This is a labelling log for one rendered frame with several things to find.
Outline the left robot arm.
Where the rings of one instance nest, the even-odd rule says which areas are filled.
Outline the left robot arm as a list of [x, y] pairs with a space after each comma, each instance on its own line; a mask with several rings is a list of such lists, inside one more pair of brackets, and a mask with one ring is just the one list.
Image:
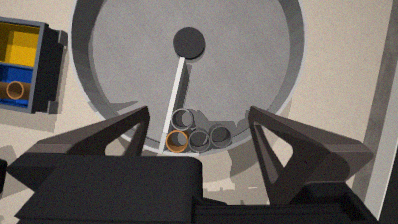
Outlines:
[[0, 159], [0, 193], [3, 191], [7, 165], [8, 163], [6, 160]]

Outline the bronze bushing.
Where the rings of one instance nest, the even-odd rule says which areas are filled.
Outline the bronze bushing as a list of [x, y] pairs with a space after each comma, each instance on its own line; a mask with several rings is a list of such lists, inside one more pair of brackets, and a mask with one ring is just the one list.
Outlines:
[[[174, 133], [174, 132], [180, 132], [180, 133], [182, 133], [182, 134], [186, 137], [186, 143], [185, 143], [184, 145], [178, 146], [178, 145], [175, 145], [175, 144], [173, 143], [173, 141], [172, 141], [172, 139], [171, 139], [171, 136], [172, 136], [172, 133]], [[184, 151], [184, 150], [186, 149], [186, 147], [187, 147], [187, 145], [188, 145], [188, 139], [189, 139], [189, 133], [187, 132], [187, 130], [185, 130], [185, 131], [179, 131], [179, 130], [174, 129], [174, 130], [173, 130], [172, 132], [170, 132], [170, 133], [167, 135], [167, 137], [166, 137], [166, 146], [167, 146], [167, 148], [168, 148], [170, 151], [175, 152], [175, 153], [179, 153], [179, 152], [182, 152], [182, 151]]]
[[7, 95], [7, 86], [9, 83], [6, 82], [0, 82], [0, 99], [11, 99]]
[[12, 99], [29, 100], [30, 84], [31, 83], [13, 81], [7, 87], [7, 94]]

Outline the blue bin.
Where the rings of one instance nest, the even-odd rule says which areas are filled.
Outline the blue bin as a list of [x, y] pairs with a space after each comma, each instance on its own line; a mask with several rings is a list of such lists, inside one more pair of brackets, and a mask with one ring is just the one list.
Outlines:
[[[20, 81], [31, 83], [33, 69], [0, 64], [0, 82]], [[29, 100], [0, 99], [0, 103], [26, 107]]]

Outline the grey metal bushing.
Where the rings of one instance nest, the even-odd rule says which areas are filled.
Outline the grey metal bushing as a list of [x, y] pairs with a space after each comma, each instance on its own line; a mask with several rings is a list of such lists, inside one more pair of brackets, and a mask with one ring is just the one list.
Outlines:
[[[194, 133], [197, 133], [197, 132], [202, 132], [202, 133], [204, 133], [204, 134], [207, 135], [207, 141], [206, 141], [206, 143], [205, 143], [204, 145], [197, 146], [197, 145], [193, 144], [193, 142], [191, 141], [191, 136], [192, 136]], [[203, 128], [196, 128], [196, 129], [194, 129], [194, 130], [190, 133], [190, 136], [189, 136], [189, 139], [188, 139], [188, 144], [189, 144], [189, 147], [190, 147], [190, 149], [191, 149], [192, 151], [197, 152], [197, 153], [205, 152], [205, 151], [209, 148], [210, 143], [211, 143], [210, 137], [209, 137], [209, 135], [208, 135], [208, 132], [207, 132], [205, 129], [203, 129]]]
[[[190, 124], [189, 126], [182, 127], [182, 126], [178, 125], [177, 122], [176, 122], [176, 115], [177, 115], [178, 112], [180, 112], [180, 111], [182, 111], [182, 110], [187, 111], [187, 112], [191, 115], [192, 121], [191, 121], [191, 124]], [[175, 110], [175, 111], [173, 112], [173, 114], [172, 114], [172, 116], [171, 116], [171, 124], [172, 124], [172, 126], [173, 126], [176, 130], [179, 130], [179, 131], [188, 130], [188, 129], [192, 126], [193, 121], [194, 121], [194, 116], [193, 116], [192, 112], [191, 112], [190, 110], [188, 110], [188, 109], [183, 109], [183, 108], [177, 109], [177, 110]]]
[[[214, 131], [215, 129], [217, 129], [217, 128], [219, 128], [219, 127], [223, 127], [223, 128], [226, 129], [226, 137], [225, 137], [224, 140], [217, 142], [217, 141], [214, 141], [214, 140], [212, 139], [212, 133], [213, 133], [213, 131]], [[232, 132], [231, 132], [231, 130], [230, 130], [228, 127], [226, 127], [226, 126], [224, 126], [224, 125], [222, 125], [222, 124], [214, 124], [214, 125], [212, 125], [212, 126], [210, 127], [210, 129], [209, 129], [209, 133], [208, 133], [208, 134], [209, 134], [209, 137], [210, 137], [210, 140], [211, 140], [212, 144], [213, 144], [214, 146], [218, 147], [218, 148], [227, 147], [227, 146], [231, 143], [231, 141], [232, 141]]]

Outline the yellow bin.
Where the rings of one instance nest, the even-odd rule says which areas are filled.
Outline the yellow bin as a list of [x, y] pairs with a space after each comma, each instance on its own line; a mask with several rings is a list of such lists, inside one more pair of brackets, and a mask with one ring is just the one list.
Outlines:
[[39, 30], [0, 23], [0, 62], [34, 67]]

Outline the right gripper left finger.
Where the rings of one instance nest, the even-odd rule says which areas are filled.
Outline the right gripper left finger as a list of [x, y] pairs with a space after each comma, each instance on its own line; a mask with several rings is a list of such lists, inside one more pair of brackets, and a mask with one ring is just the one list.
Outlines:
[[37, 141], [26, 152], [66, 155], [106, 155], [108, 144], [137, 125], [121, 156], [141, 156], [150, 114], [143, 106], [125, 114]]

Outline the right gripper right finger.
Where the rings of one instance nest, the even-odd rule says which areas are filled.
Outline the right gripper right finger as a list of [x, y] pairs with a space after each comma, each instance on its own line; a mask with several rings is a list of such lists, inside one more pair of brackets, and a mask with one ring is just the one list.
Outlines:
[[[346, 182], [374, 157], [362, 142], [251, 106], [248, 122], [270, 204], [288, 204], [309, 183]], [[263, 125], [291, 145], [283, 167]]]

